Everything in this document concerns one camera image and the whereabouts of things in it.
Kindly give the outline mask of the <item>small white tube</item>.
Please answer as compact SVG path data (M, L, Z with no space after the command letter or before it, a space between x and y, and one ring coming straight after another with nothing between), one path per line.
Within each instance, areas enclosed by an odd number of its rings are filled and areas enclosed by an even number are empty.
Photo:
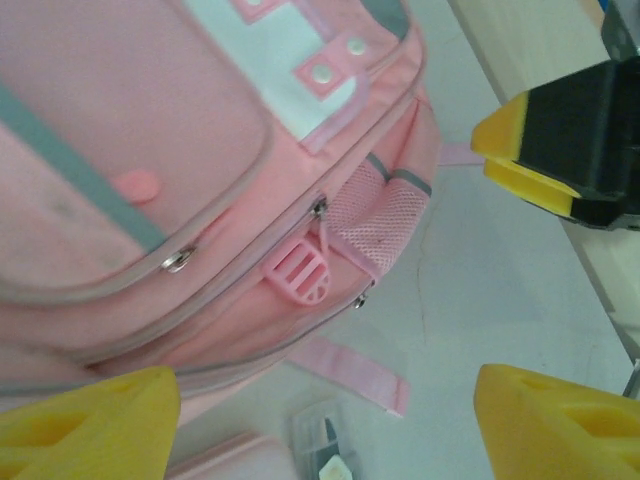
M290 442L301 480L336 480L326 466L341 469L343 480L366 480L342 404L323 400L290 418Z

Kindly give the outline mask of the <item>aluminium table frame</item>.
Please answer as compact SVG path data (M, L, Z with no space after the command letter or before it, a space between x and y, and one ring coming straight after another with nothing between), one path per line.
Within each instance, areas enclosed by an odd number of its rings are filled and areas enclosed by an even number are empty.
M622 392L626 398L635 398L640 392L640 358L636 358L629 379Z

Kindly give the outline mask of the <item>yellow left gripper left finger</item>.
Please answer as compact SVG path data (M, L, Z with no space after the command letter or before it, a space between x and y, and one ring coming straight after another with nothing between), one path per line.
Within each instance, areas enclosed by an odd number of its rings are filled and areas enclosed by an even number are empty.
M0 414L0 480L163 480L180 416L153 367Z

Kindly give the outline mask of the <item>pink student backpack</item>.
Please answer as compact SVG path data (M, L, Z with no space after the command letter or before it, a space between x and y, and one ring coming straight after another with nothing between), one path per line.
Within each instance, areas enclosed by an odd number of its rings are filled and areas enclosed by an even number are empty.
M443 146L406 0L0 0L0 412L166 365L189 421L281 360L403 415L318 335Z

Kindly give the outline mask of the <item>pink pencil case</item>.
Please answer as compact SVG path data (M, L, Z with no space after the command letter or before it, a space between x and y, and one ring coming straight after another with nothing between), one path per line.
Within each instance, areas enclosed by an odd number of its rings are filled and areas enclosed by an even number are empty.
M167 470L164 480L299 480L290 450L271 436L244 433Z

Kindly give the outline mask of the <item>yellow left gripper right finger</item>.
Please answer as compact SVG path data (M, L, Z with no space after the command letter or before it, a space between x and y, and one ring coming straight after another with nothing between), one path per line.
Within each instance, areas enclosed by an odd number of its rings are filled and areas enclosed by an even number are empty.
M502 364L474 410L495 480L640 480L640 401Z

